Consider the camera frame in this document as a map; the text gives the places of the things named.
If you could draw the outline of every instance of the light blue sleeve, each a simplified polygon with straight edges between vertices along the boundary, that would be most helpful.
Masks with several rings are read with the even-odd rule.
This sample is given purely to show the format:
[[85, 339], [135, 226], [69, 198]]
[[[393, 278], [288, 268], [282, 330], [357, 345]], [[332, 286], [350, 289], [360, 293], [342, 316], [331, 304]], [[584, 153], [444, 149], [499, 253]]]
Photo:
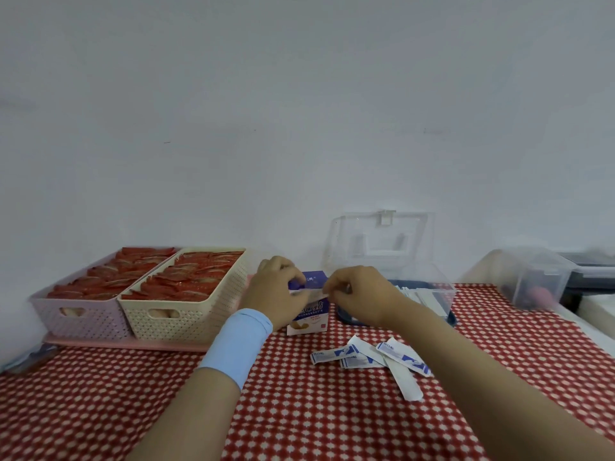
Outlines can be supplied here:
[[243, 388], [250, 369], [273, 331], [269, 318], [254, 309], [240, 309], [227, 318], [199, 368], [216, 369]]

